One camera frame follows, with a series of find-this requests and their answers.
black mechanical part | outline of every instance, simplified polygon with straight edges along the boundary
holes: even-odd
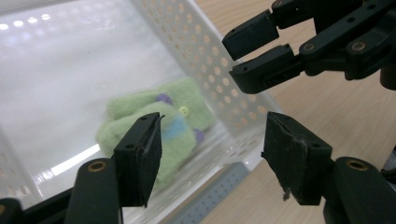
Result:
[[[72,191],[73,189],[68,189],[26,209],[23,212],[26,220],[29,220],[30,223],[40,224],[64,223]]]
[[[297,77],[303,70],[290,46],[285,45],[238,64],[233,67],[230,75],[242,92],[253,94]]]
[[[289,116],[269,112],[266,125],[262,157],[286,196],[291,192],[301,205],[318,205],[332,147]]]
[[[396,192],[372,164],[339,158],[332,178],[350,223],[396,223]]]
[[[122,223],[123,206],[148,205],[163,152],[161,118],[152,113],[138,119],[111,159],[80,167],[72,189],[24,211],[17,199],[0,200],[0,223]]]
[[[251,70],[234,69],[230,72],[241,91],[257,93],[265,91],[281,82],[295,76],[279,74],[294,74],[305,71],[309,76],[316,76],[323,71],[345,72],[346,80],[362,79],[381,69],[380,82],[390,90],[396,90],[396,1],[394,0],[276,0],[272,5],[273,13],[268,10],[261,15],[268,20],[263,20],[262,27],[266,28],[267,36],[271,38],[258,38],[264,34],[253,34],[259,29],[253,29],[258,19],[251,19],[228,33],[223,44],[232,55],[233,59],[244,56],[257,49],[271,39],[276,26],[287,28],[298,22],[313,18],[317,35],[306,41],[299,48],[300,54],[294,59],[288,59],[283,66],[279,66],[278,47],[264,53],[265,60],[252,60],[254,67],[264,68],[263,73],[272,71],[273,75],[265,75],[265,82],[258,87],[260,69],[252,75]]]
[[[356,158],[330,159],[332,148],[286,115],[269,112],[264,157],[283,190],[301,205],[326,199],[328,224],[396,223],[396,192],[373,165]]]
[[[88,161],[78,169],[64,223],[122,223],[119,197],[114,161]]]
[[[0,200],[0,223],[23,224],[25,221],[18,200],[10,198]]]
[[[163,154],[159,113],[136,121],[114,149],[122,206],[147,206]]]
[[[274,19],[270,11],[265,10],[249,21],[232,29],[224,37],[222,43],[230,53],[230,56],[237,60],[278,37],[279,34],[277,33]]]

bolt hole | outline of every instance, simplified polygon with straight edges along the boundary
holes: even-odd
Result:
[[[347,161],[346,165],[348,165],[352,169],[359,171],[366,171],[369,169],[369,167],[361,161]]]
[[[96,161],[94,163],[91,163],[90,166],[88,166],[88,171],[98,172],[104,170],[105,168],[106,168],[106,163],[104,161]]]

clear storage bin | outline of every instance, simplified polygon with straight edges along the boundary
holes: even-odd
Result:
[[[0,197],[24,208],[73,187],[78,167],[103,157],[95,142],[106,103],[193,77],[216,122],[205,142],[125,221],[157,222],[221,167],[261,160],[267,93],[246,95],[236,64],[194,1],[2,1],[0,6]]]

ventilation hole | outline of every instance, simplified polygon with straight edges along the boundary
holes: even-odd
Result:
[[[204,73],[207,71],[206,65],[204,65],[204,64],[201,65],[201,71]]]
[[[175,15],[175,22],[180,22],[180,17],[178,15]]]
[[[223,82],[224,86],[229,86],[230,85],[230,79],[228,79],[227,77],[224,77],[222,82]]]
[[[224,96],[224,102],[229,104],[231,102],[230,96]]]
[[[192,43],[195,43],[195,42],[197,41],[197,37],[196,37],[195,35],[191,35],[191,36],[190,36],[190,41],[191,41]]]
[[[22,195],[24,195],[24,196],[27,195],[27,190],[24,186],[20,186],[20,190],[21,190]]]
[[[198,55],[195,55],[195,56],[194,56],[194,61],[195,61],[196,63],[199,62],[199,56],[198,56]]]
[[[196,74],[196,77],[197,77],[198,79],[202,79],[202,74],[201,74],[201,73],[197,73],[197,74]]]
[[[248,96],[248,99],[249,99],[249,101],[251,101],[251,102],[256,102],[257,97],[256,97],[255,95],[249,95],[249,96]]]
[[[199,53],[199,54],[204,54],[204,53],[205,53],[204,47],[202,47],[202,46],[199,47],[199,48],[198,48],[198,53]]]
[[[215,55],[215,56],[218,56],[219,55],[219,48],[218,47],[213,47],[212,48],[212,53],[213,53],[213,55]]]
[[[257,107],[257,110],[258,110],[259,113],[261,113],[261,114],[265,114],[265,113],[267,112],[267,109],[265,109],[265,107],[262,106],[262,105],[259,105],[259,106]]]
[[[238,97],[238,90],[236,90],[236,89],[233,89],[233,90],[231,90],[231,95],[233,96],[233,97]]]
[[[190,13],[187,14],[187,22],[192,23],[192,15]]]
[[[221,69],[219,67],[215,67],[215,74],[218,76],[221,74]]]
[[[207,56],[207,57],[206,57],[206,63],[209,64],[209,65],[212,64],[212,63],[213,63],[212,57]]]
[[[8,194],[9,194],[9,195],[11,195],[11,196],[17,196],[17,191],[15,191],[15,189],[12,188],[12,186],[8,185],[8,186],[7,186],[7,191],[8,191]]]
[[[228,66],[228,60],[226,58],[221,58],[221,65],[223,65],[224,67]]]
[[[11,171],[10,171],[10,176],[16,177],[16,176],[17,176],[17,173],[15,173],[15,171],[14,171],[13,169],[11,169]]]
[[[4,172],[2,169],[0,169],[0,178],[6,177],[6,172]]]
[[[222,93],[222,92],[223,92],[223,88],[222,88],[220,85],[217,85],[217,86],[216,86],[216,91],[217,91],[218,93]]]
[[[238,114],[240,113],[239,108],[238,108],[238,107],[234,107],[234,108],[233,108],[233,113],[234,113],[235,115],[238,115]]]
[[[167,9],[169,14],[173,13],[173,8],[171,6],[168,6],[166,9]]]
[[[188,33],[189,32],[189,26],[188,25],[183,25],[183,32]]]
[[[246,109],[246,108],[248,107],[248,103],[247,103],[246,101],[241,101],[241,102],[239,103],[239,105],[240,105],[242,108],[244,108],[244,109]]]
[[[0,154],[0,159],[3,161],[3,162],[8,162],[8,159],[7,159],[7,156],[5,155],[5,154]]]
[[[162,15],[163,14],[163,9],[161,7],[158,7],[157,8],[157,12],[158,12],[159,15]]]
[[[202,32],[202,28],[200,25],[196,24],[195,25],[195,33],[197,33],[198,35]]]
[[[178,4],[178,11],[179,12],[184,12],[184,5],[182,3]]]
[[[215,82],[215,77],[213,75],[209,75],[209,81],[210,82]]]
[[[210,93],[210,96],[212,97],[213,100],[218,99],[218,95],[213,91]]]
[[[210,43],[210,38],[208,35],[204,35],[204,43],[206,43],[206,44]]]
[[[250,113],[248,113],[248,116],[249,116],[250,119],[252,119],[252,120],[256,120],[256,119],[257,119],[256,113],[250,112]]]
[[[224,106],[224,103],[223,103],[223,102],[219,102],[219,103],[218,103],[218,107],[219,107],[220,110],[223,110],[224,107],[225,107],[225,106]]]

plastic container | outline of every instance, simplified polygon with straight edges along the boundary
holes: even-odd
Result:
[[[78,167],[103,157],[94,136],[106,102],[194,77],[216,123],[147,209],[126,223],[158,222],[221,167],[252,170],[268,93],[245,95],[228,72],[235,62],[193,1],[3,1],[0,6],[0,197],[29,207],[71,188]]]

